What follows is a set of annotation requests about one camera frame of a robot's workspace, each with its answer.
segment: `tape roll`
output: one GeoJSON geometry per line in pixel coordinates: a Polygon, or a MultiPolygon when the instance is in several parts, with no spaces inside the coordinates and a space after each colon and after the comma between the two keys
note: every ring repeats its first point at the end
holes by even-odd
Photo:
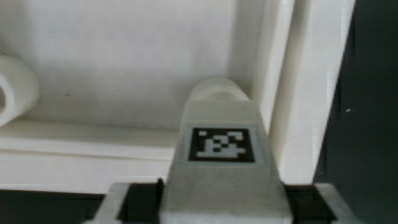
{"type": "Polygon", "coordinates": [[[32,68],[0,55],[0,126],[30,110],[39,99],[39,80],[32,68]]]}

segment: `white panel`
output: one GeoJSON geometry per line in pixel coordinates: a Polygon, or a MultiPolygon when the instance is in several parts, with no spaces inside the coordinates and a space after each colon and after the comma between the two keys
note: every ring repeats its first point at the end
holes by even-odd
{"type": "Polygon", "coordinates": [[[258,59],[254,66],[252,99],[260,103],[267,131],[270,128],[277,95],[293,5],[295,0],[268,0],[263,13],[258,59]]]}
{"type": "Polygon", "coordinates": [[[270,127],[288,184],[313,182],[354,2],[300,0],[295,4],[270,127]]]}
{"type": "Polygon", "coordinates": [[[171,162],[0,150],[0,189],[105,194],[116,182],[156,182],[171,162]]]}

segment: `white roll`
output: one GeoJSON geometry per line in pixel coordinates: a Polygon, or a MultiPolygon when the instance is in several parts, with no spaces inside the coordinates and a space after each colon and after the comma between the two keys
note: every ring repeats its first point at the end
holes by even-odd
{"type": "Polygon", "coordinates": [[[0,126],[30,110],[39,99],[34,70],[16,58],[0,55],[0,126]]]}

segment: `white wall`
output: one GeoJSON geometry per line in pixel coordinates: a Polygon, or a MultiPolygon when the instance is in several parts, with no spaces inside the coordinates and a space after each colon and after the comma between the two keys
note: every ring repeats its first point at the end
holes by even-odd
{"type": "Polygon", "coordinates": [[[176,129],[197,81],[251,90],[265,0],[2,0],[0,52],[43,85],[30,119],[176,129]]]}

